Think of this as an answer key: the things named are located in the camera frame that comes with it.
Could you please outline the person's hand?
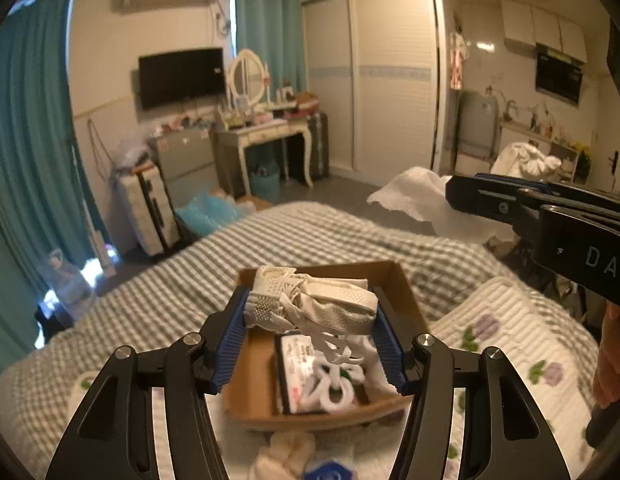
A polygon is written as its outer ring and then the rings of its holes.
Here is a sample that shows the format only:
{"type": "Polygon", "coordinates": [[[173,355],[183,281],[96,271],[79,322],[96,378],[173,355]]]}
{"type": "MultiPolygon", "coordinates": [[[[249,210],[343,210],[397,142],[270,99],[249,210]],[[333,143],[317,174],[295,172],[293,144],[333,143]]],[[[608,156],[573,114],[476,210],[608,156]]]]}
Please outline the person's hand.
{"type": "Polygon", "coordinates": [[[611,302],[602,322],[593,392],[600,408],[620,400],[620,307],[611,302]]]}

